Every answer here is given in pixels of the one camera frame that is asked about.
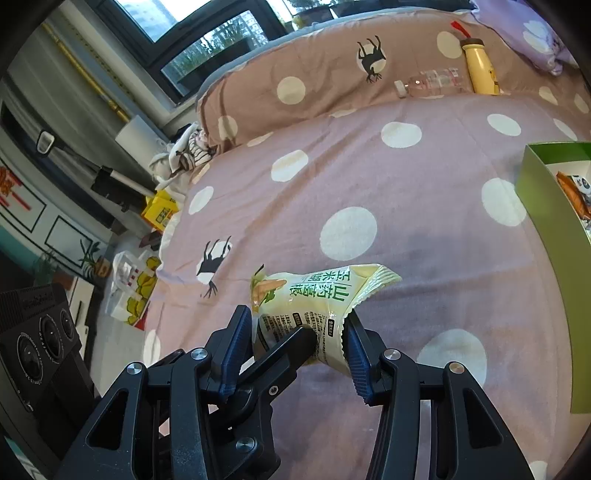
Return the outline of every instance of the plastic water bottle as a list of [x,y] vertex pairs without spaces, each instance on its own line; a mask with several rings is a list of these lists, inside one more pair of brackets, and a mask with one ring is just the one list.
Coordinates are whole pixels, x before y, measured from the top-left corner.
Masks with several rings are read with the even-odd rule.
[[410,77],[408,83],[403,84],[402,81],[396,80],[394,85],[400,98],[407,95],[420,98],[454,95],[465,91],[464,78],[458,69],[453,67],[420,72],[418,75]]

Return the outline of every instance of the snack bag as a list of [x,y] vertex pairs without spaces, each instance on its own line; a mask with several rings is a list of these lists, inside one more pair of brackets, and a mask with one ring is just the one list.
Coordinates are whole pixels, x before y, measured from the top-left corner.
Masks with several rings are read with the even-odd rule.
[[579,218],[581,220],[591,219],[591,213],[589,212],[590,209],[587,206],[587,203],[585,202],[583,192],[581,191],[581,188],[577,186],[577,183],[573,179],[573,176],[565,175],[564,173],[559,171],[556,174],[556,180],[558,181],[558,184],[568,197],[570,203],[573,205],[573,208],[577,212]]
[[168,222],[178,212],[177,203],[165,190],[159,190],[154,198],[146,198],[147,206],[142,218],[154,228],[164,232]]
[[569,177],[579,190],[579,193],[585,202],[585,206],[587,207],[587,211],[591,213],[591,185],[589,185],[587,179],[581,175],[569,175]]
[[399,275],[378,264],[350,265],[307,275],[257,272],[251,281],[253,344],[260,358],[291,329],[313,328],[318,335],[313,361],[350,375],[343,354],[345,317]]

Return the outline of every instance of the pillow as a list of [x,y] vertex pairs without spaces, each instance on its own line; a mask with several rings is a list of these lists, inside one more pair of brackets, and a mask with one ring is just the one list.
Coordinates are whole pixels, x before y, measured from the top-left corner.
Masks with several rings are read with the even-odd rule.
[[[300,122],[401,101],[395,82],[427,70],[457,69],[464,90],[472,91],[454,20],[483,40],[504,92],[538,93],[540,70],[471,12],[381,11],[282,43],[213,82],[197,103],[209,146],[218,153],[254,148]],[[318,132],[319,141],[324,134]]]
[[541,70],[560,75],[572,56],[558,35],[533,9],[514,0],[474,0],[472,13],[483,25],[495,30],[513,50],[528,57]]

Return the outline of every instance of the yellow snack bag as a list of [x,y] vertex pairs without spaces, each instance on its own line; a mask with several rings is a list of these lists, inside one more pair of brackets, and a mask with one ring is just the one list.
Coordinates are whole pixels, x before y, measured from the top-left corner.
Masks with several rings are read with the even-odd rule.
[[313,360],[350,375],[343,354],[345,317],[362,301],[401,278],[378,264],[350,265],[307,275],[257,272],[251,281],[253,341],[260,358],[291,329],[318,335]]
[[146,197],[146,200],[142,217],[154,228],[164,232],[169,220],[178,212],[177,203],[165,190],[159,190],[154,198]]

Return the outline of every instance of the green box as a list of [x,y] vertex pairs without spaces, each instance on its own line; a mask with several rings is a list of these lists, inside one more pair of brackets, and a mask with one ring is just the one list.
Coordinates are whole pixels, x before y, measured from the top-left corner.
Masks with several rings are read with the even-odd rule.
[[591,180],[591,143],[544,143],[525,148],[515,192],[544,242],[569,324],[573,357],[570,411],[591,412],[591,241],[556,172]]

